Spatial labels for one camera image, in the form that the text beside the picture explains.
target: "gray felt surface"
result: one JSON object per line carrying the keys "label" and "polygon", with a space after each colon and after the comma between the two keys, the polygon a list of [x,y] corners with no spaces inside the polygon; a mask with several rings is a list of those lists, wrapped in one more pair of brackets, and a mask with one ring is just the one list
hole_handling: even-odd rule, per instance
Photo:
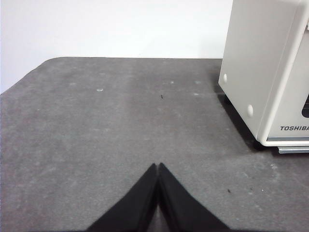
{"label": "gray felt surface", "polygon": [[[307,232],[309,156],[255,151],[220,67],[55,58],[31,71],[1,96],[1,231],[83,230],[163,162],[231,228]],[[149,231],[167,231],[159,213]]]}

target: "dust spot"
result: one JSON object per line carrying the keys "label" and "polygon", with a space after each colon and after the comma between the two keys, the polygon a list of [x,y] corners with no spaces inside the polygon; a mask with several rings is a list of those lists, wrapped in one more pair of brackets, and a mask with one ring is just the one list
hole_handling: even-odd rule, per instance
{"label": "dust spot", "polygon": [[273,170],[275,170],[275,169],[278,168],[274,163],[272,163],[270,166],[271,166],[271,168],[272,168]]}

